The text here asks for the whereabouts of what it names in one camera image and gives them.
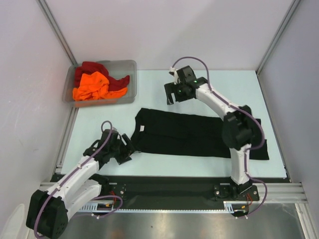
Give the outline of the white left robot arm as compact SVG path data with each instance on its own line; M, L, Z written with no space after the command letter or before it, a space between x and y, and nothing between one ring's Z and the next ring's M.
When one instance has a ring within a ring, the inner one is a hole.
M30 199L26 226L40 239L59 238L71 218L91 200L111 200L103 206L114 213L123 205L123 199L112 192L109 179L98 171L110 159L119 165L131 160L136 151L126 134L105 130L100 140L87 148L78 164L45 191L36 190Z

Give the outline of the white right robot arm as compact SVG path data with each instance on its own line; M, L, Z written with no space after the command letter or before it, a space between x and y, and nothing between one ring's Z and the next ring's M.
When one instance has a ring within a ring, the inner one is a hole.
M261 148L265 143L265 134L258 121L251 115L248 106L240 107L220 93L209 83L164 85L167 104L173 104L173 96L177 102L197 99L209 106L223 120L222 140L230 149L231 180L230 195L241 200L248 194L254 181L249 173L250 151Z

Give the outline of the black t-shirt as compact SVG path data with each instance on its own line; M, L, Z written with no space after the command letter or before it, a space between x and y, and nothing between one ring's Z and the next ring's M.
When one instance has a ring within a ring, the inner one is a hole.
M142 108L131 141L141 152L230 158L219 117L177 114Z

